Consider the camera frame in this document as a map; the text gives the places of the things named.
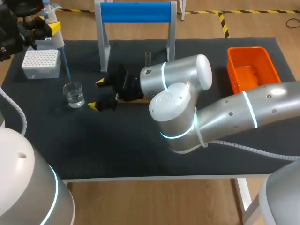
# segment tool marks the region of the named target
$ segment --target yellow black hazard tape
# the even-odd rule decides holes
[[[61,8],[58,11],[62,12],[76,12],[76,13],[94,13],[93,10],[86,9],[68,9]],[[219,14],[219,13],[300,13],[300,10],[204,10],[204,11],[187,11],[185,14]]]
[[[57,11],[74,12],[74,13],[95,13],[95,11],[86,10],[86,9],[68,9],[68,8],[61,8],[58,9]]]
[[[230,38],[229,32],[228,32],[228,28],[227,25],[225,23],[225,18],[224,18],[224,13],[219,13],[219,19],[223,28],[223,33],[225,38]]]
[[[185,14],[219,14],[219,13],[300,13],[300,10],[204,10],[204,11],[187,11]]]

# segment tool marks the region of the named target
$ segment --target cable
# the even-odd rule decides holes
[[[288,23],[289,21],[291,21],[291,20],[296,20],[296,21],[300,22],[300,20],[298,20],[298,19],[296,19],[296,18],[288,19],[288,20],[285,22],[285,25],[286,25],[288,28],[297,28],[297,27],[300,27],[300,25],[299,25],[299,26],[290,26],[290,25],[287,25],[287,23]]]
[[[221,140],[215,140],[215,141],[211,141],[209,143],[227,145],[227,146],[235,147],[235,148],[238,148],[238,149],[250,151],[250,152],[253,152],[253,153],[256,153],[256,154],[260,154],[260,155],[263,155],[263,156],[282,159],[282,160],[296,161],[296,160],[300,159],[300,156],[285,156],[285,155],[274,154],[274,153],[254,149],[254,148],[251,148],[251,147],[247,147],[247,146],[244,146],[244,145],[235,144],[235,143],[232,143],[232,142],[221,141]]]
[[[26,116],[23,112],[23,110],[17,105],[16,102],[14,102],[5,92],[4,90],[0,87],[0,94],[18,111],[18,113],[21,116],[22,119],[22,123],[23,123],[23,127],[22,127],[22,132],[21,135],[24,136],[26,133],[26,129],[27,129],[27,120],[26,120]]]

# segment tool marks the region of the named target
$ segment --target pipette tip box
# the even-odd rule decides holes
[[[61,65],[59,56],[58,50],[27,51],[22,69],[28,79],[58,78]]]

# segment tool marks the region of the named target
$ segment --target orange plastic crate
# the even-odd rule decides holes
[[[265,48],[233,47],[227,50],[227,54],[227,71],[234,94],[261,85],[281,83]]]

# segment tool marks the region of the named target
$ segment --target yellow clamp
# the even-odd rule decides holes
[[[60,26],[60,22],[55,22],[55,23],[52,23],[52,24],[49,24],[49,27],[51,28],[52,30],[52,36],[54,36],[58,31],[60,31],[61,29],[61,26]]]
[[[95,107],[95,104],[96,104],[96,102],[88,103],[88,105],[91,109],[97,110],[99,112],[99,110]]]
[[[104,82],[104,78],[102,78],[100,81],[97,81],[96,84],[103,83],[103,82]]]

